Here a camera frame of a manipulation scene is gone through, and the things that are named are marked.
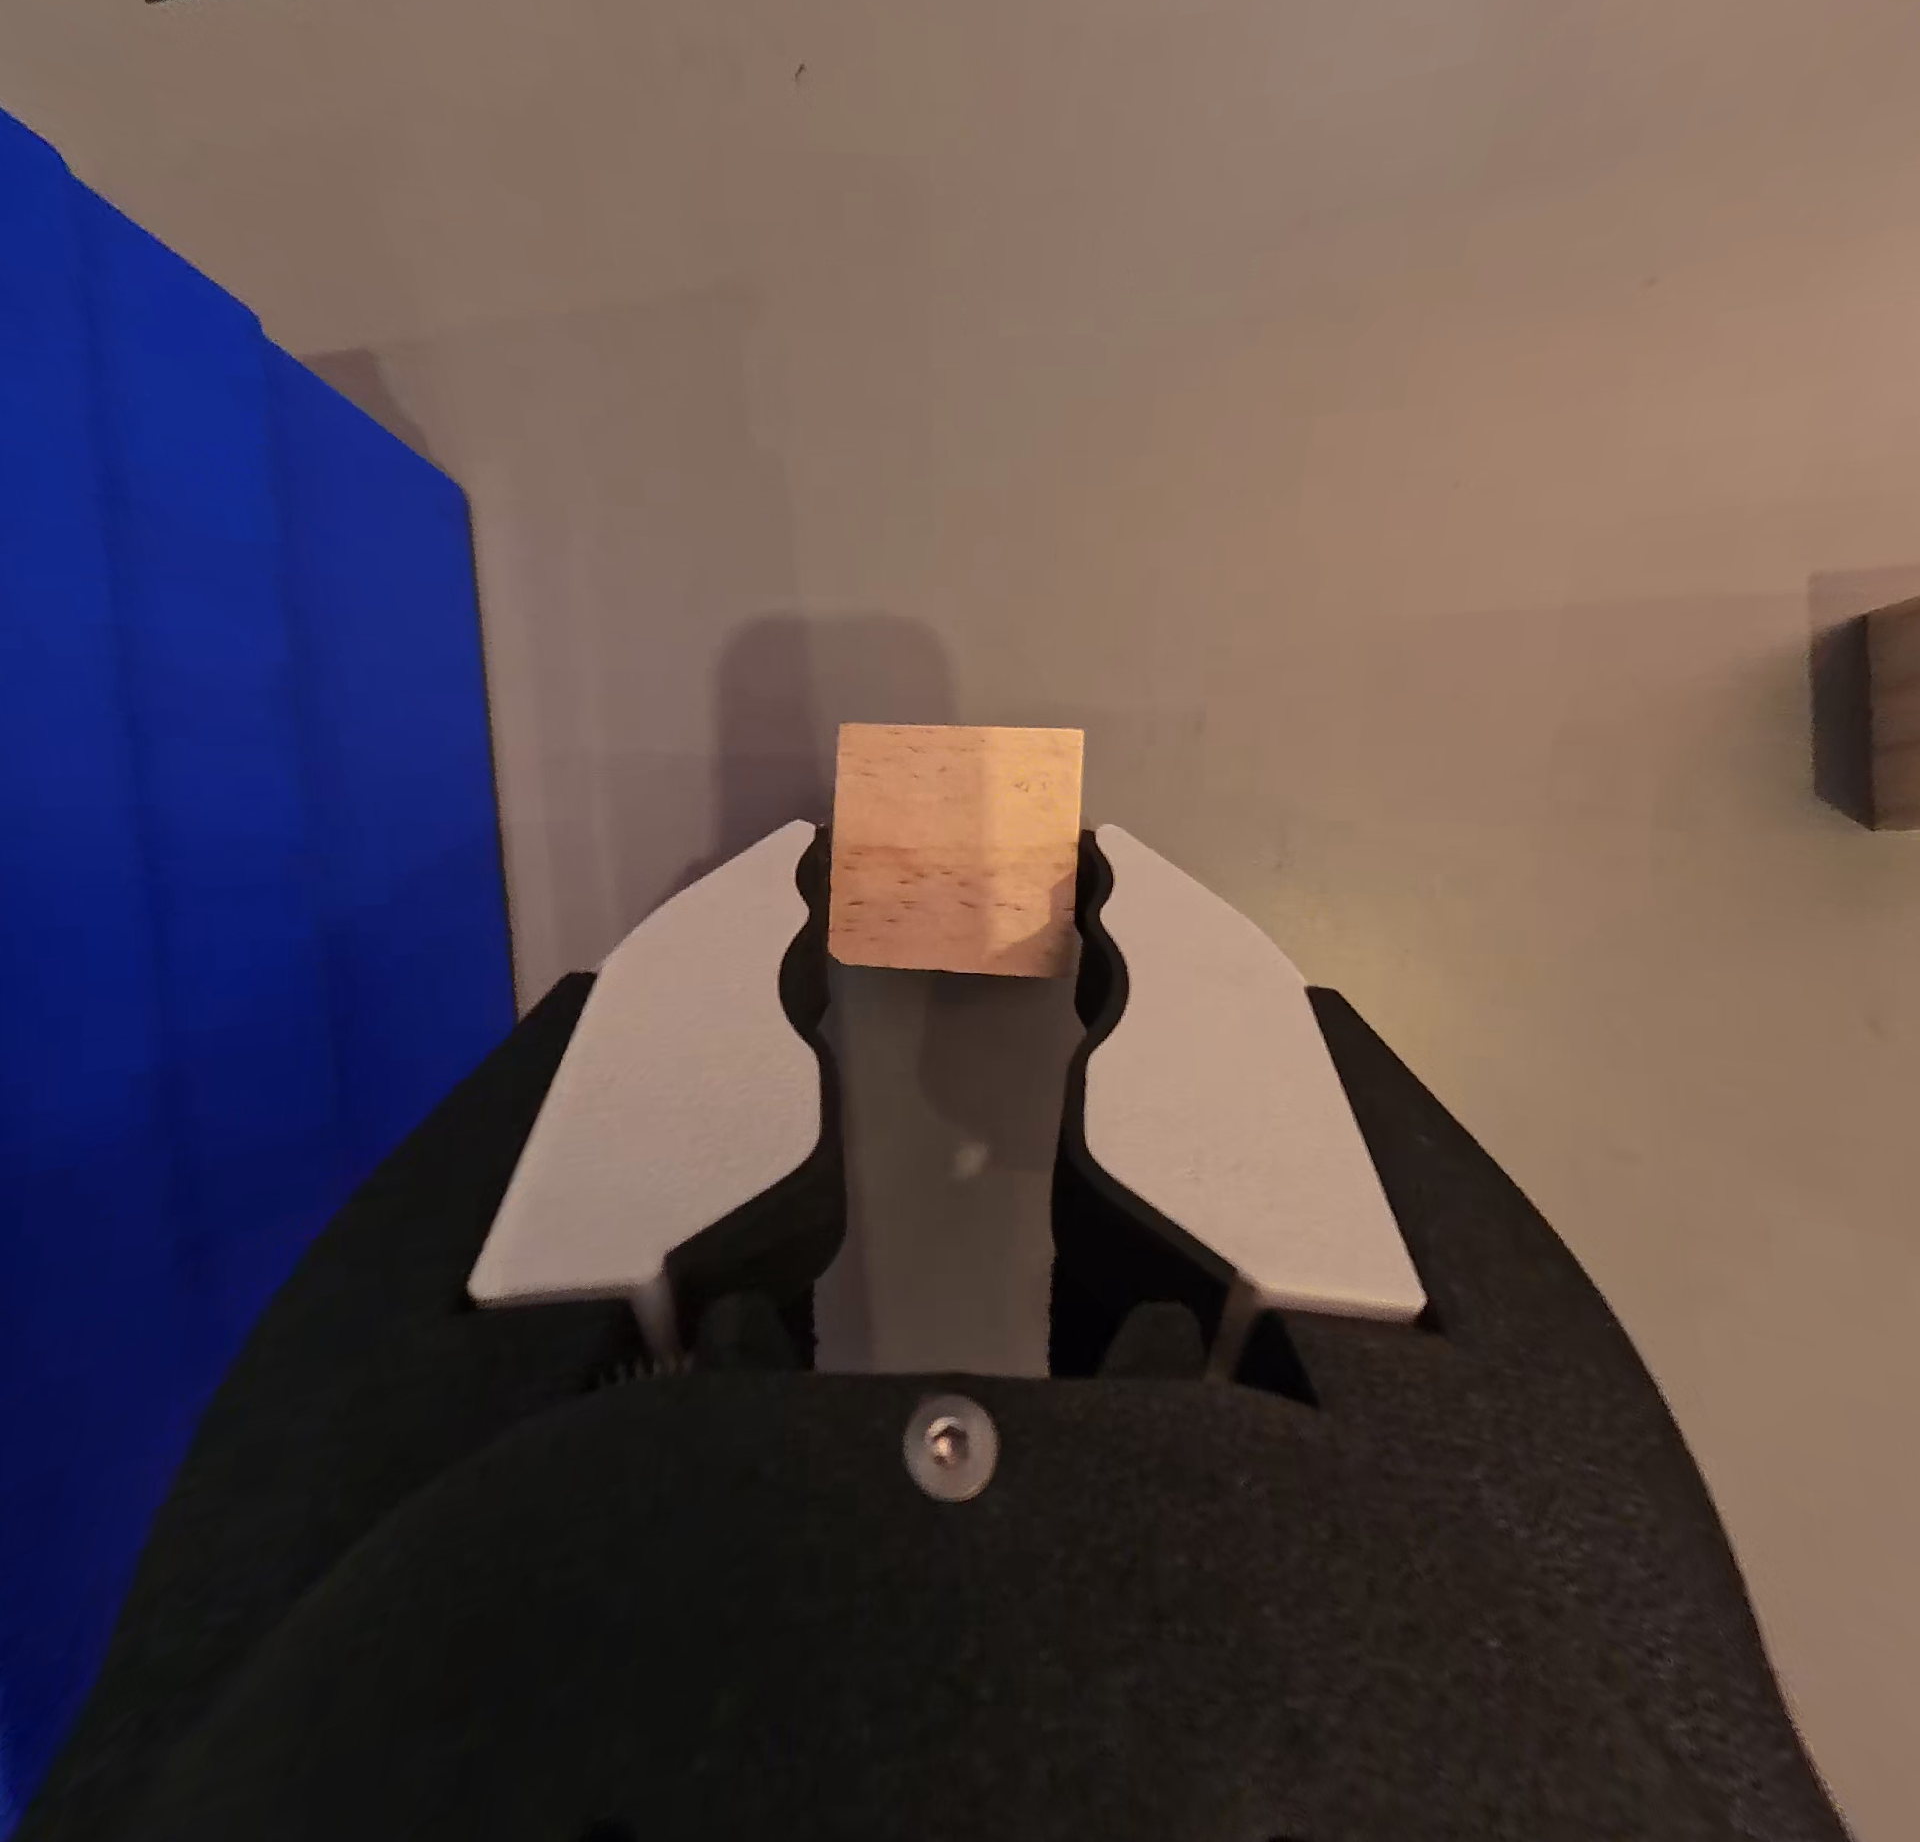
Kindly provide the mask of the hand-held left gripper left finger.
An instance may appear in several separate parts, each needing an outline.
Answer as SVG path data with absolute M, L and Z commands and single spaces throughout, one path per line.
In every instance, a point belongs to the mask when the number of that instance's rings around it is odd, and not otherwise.
M 825 830 L 750 844 L 601 960 L 466 1273 L 478 1309 L 615 1301 L 650 1359 L 766 1298 L 811 1345 L 847 1233 Z

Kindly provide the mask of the blue plastic bin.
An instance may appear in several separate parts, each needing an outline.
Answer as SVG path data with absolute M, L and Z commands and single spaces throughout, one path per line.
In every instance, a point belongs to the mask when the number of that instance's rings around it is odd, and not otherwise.
M 2 126 L 4 1829 L 267 1299 L 508 1032 L 454 480 Z

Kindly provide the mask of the wooden cube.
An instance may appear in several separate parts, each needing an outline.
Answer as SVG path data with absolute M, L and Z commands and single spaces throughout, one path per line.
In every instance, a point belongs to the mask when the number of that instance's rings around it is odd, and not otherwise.
M 1917 570 L 1809 580 L 1811 789 L 1866 830 L 1917 830 Z
M 831 962 L 1070 976 L 1079 946 L 1082 765 L 1079 727 L 840 725 Z

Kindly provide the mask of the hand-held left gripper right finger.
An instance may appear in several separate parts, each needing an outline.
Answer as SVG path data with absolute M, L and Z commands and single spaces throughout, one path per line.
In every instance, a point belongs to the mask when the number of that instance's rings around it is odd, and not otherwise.
M 1055 1375 L 1140 1315 L 1204 1377 L 1284 1377 L 1287 1322 L 1419 1327 L 1427 1292 L 1304 973 L 1133 833 L 1079 839 L 1079 1020 L 1055 1151 Z

